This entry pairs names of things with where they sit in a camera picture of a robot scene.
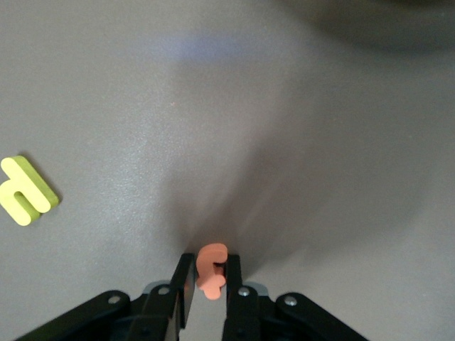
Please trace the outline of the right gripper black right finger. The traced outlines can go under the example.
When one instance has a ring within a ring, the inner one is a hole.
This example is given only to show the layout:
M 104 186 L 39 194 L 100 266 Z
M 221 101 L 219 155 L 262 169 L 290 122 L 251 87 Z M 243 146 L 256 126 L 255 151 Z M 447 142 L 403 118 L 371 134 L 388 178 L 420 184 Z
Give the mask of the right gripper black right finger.
M 225 277 L 227 309 L 223 340 L 261 340 L 258 294 L 243 283 L 238 255 L 228 256 Z

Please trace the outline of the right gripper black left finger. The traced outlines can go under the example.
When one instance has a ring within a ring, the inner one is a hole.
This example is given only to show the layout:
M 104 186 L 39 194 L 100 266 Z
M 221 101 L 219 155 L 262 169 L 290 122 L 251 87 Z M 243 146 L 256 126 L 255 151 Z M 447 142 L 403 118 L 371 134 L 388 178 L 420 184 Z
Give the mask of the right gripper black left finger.
M 152 282 L 133 301 L 127 340 L 179 340 L 196 286 L 196 258 L 182 254 L 169 281 Z

